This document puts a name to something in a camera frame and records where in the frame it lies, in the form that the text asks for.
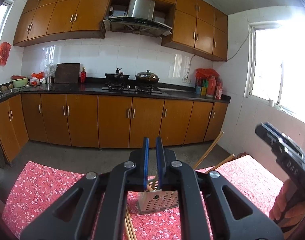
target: range hood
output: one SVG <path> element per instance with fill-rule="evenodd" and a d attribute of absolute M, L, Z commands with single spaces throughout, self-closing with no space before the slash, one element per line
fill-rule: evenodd
<path fill-rule="evenodd" d="M 153 37 L 171 34 L 171 27 L 153 21 L 155 1 L 130 0 L 127 16 L 109 17 L 103 20 L 107 31 L 128 32 Z"/>

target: lower cabinet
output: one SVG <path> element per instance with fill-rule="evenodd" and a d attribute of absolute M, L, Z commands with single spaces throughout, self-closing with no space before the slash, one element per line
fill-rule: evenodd
<path fill-rule="evenodd" d="M 142 147 L 143 138 L 149 138 L 149 147 L 156 146 L 162 121 L 164 99 L 133 98 L 129 148 Z"/>
<path fill-rule="evenodd" d="M 41 105 L 48 142 L 71 146 L 66 95 L 41 94 Z"/>
<path fill-rule="evenodd" d="M 128 148 L 132 97 L 98 96 L 98 131 L 102 148 Z"/>
<path fill-rule="evenodd" d="M 11 162 L 19 153 L 20 147 L 13 127 L 8 100 L 0 103 L 0 143 L 6 158 Z"/>
<path fill-rule="evenodd" d="M 29 139 L 48 142 L 40 94 L 21 94 L 21 101 Z"/>
<path fill-rule="evenodd" d="M 72 146 L 99 147 L 96 95 L 66 95 Z"/>
<path fill-rule="evenodd" d="M 216 102 L 211 111 L 211 118 L 204 138 L 205 141 L 215 140 L 223 125 L 228 104 Z"/>
<path fill-rule="evenodd" d="M 184 144 L 203 141 L 212 107 L 213 103 L 194 101 Z"/>
<path fill-rule="evenodd" d="M 17 95 L 8 99 L 11 122 L 14 127 L 14 133 L 21 149 L 28 142 L 28 133 L 26 130 L 25 119 L 22 113 L 21 96 Z"/>
<path fill-rule="evenodd" d="M 184 143 L 192 108 L 193 101 L 165 100 L 159 133 L 164 146 Z"/>

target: electrical outlet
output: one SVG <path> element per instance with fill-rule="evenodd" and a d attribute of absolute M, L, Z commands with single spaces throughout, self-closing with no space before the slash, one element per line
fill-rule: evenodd
<path fill-rule="evenodd" d="M 190 84 L 190 82 L 191 82 L 190 78 L 185 78 L 185 77 L 183 77 L 183 83 L 188 83 L 188 84 Z"/>

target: backsplash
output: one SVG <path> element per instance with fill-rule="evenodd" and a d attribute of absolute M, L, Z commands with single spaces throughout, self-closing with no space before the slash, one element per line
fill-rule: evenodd
<path fill-rule="evenodd" d="M 161 46 L 161 38 L 131 33 L 106 32 L 105 39 L 51 41 L 24 48 L 22 75 L 43 71 L 49 63 L 81 63 L 87 77 L 105 77 L 105 73 L 122 72 L 135 79 L 138 72 L 150 70 L 159 82 L 195 86 L 195 69 L 212 68 L 213 62 L 198 56 L 192 59 L 188 78 L 183 83 L 193 54 Z"/>

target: red plastic bag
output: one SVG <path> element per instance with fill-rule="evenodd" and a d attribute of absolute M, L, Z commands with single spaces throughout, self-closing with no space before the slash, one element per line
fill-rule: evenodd
<path fill-rule="evenodd" d="M 38 74 L 36 73 L 32 73 L 31 77 L 36 77 L 38 79 L 42 79 L 43 77 L 45 76 L 45 73 L 44 72 L 40 72 Z"/>
<path fill-rule="evenodd" d="M 5 66 L 9 57 L 11 45 L 8 42 L 0 44 L 0 66 Z"/>
<path fill-rule="evenodd" d="M 196 79 L 206 79 L 211 76 L 214 76 L 215 78 L 219 77 L 219 74 L 216 72 L 216 70 L 212 68 L 197 68 L 196 69 Z"/>

